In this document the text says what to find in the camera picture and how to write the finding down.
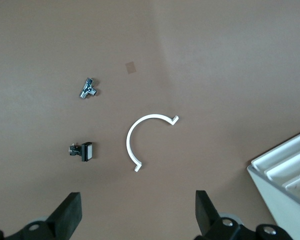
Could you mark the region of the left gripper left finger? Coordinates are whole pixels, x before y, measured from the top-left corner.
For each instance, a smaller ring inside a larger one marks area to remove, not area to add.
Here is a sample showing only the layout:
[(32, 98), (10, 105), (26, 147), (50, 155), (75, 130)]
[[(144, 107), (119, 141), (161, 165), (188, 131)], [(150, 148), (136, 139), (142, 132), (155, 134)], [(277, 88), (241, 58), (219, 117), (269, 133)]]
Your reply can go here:
[(71, 192), (45, 222), (55, 240), (69, 240), (81, 220), (81, 193)]

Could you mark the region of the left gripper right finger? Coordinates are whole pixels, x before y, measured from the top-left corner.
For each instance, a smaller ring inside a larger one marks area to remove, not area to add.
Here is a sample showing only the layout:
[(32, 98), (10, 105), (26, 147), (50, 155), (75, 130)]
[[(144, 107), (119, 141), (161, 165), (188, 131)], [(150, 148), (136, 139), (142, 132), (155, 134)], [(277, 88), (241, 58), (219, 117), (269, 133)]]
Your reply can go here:
[(238, 240), (240, 225), (232, 218), (221, 217), (205, 190), (195, 192), (195, 217), (201, 235), (196, 240)]

